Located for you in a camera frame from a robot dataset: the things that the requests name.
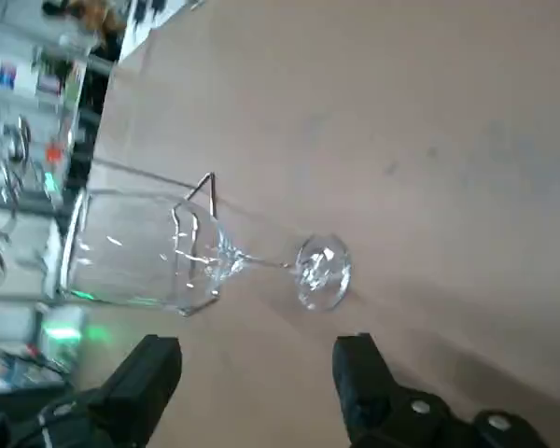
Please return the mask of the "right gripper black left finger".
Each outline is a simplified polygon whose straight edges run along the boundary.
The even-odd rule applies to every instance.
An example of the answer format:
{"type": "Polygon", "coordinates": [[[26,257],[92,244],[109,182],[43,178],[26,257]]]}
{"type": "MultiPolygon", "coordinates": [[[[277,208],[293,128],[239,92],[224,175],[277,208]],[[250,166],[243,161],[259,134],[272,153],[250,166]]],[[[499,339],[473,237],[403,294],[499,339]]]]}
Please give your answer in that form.
{"type": "Polygon", "coordinates": [[[182,375],[175,337],[147,335],[94,388],[57,374],[0,391],[0,447],[145,447],[182,375]]]}

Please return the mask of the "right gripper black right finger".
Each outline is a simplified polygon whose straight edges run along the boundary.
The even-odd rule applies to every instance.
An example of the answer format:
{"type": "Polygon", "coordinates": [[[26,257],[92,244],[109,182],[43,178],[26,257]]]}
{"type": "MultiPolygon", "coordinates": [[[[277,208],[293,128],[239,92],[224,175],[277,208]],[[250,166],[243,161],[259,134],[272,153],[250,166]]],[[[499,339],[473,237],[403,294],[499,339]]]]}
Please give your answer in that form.
{"type": "Polygon", "coordinates": [[[332,375],[352,447],[548,447],[516,414],[484,410],[465,421],[439,396],[399,384],[369,333],[336,339],[332,375]]]}

